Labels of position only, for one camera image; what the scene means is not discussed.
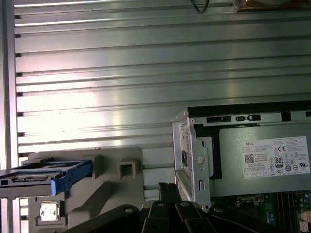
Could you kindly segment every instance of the metal frame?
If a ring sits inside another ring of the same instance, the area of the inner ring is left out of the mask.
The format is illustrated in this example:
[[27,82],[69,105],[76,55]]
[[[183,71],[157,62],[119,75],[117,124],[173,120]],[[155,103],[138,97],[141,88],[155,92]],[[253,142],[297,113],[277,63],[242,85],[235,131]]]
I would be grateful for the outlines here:
[[[0,1],[0,168],[18,166],[14,1]],[[1,229],[20,232],[19,199],[1,200]]]

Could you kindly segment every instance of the connector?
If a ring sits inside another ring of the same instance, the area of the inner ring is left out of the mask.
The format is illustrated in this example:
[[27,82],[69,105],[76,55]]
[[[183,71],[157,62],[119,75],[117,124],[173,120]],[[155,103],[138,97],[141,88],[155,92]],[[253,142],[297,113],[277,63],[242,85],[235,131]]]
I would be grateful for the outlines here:
[[301,218],[301,220],[303,220],[304,222],[308,222],[308,221],[309,221],[308,212],[302,212],[302,213],[300,214],[300,218]]
[[308,232],[308,224],[304,221],[299,221],[299,229],[301,232]]

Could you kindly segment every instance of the black cable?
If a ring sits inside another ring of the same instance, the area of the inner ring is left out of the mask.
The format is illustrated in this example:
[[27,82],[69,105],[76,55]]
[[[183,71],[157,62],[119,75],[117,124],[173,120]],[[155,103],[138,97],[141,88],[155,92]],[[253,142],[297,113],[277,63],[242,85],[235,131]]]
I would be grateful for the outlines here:
[[193,5],[193,7],[195,8],[196,12],[199,13],[200,15],[204,14],[204,12],[206,11],[208,4],[209,4],[209,0],[205,0],[203,9],[200,10],[199,7],[196,5],[196,3],[194,2],[194,0],[191,0],[191,3]]

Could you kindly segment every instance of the power supply label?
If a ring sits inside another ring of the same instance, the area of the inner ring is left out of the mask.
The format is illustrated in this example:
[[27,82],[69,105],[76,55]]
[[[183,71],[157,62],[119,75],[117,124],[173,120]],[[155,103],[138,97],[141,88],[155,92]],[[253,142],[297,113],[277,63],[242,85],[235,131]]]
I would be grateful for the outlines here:
[[310,173],[306,137],[246,141],[242,147],[244,178]]

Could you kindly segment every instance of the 80 plus logo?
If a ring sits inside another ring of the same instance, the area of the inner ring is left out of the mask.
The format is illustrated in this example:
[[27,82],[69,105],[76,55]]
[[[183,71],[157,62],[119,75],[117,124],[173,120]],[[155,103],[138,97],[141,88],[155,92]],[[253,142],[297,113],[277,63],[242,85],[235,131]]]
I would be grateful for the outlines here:
[[283,158],[282,157],[275,157],[274,161],[275,161],[277,168],[283,167]]

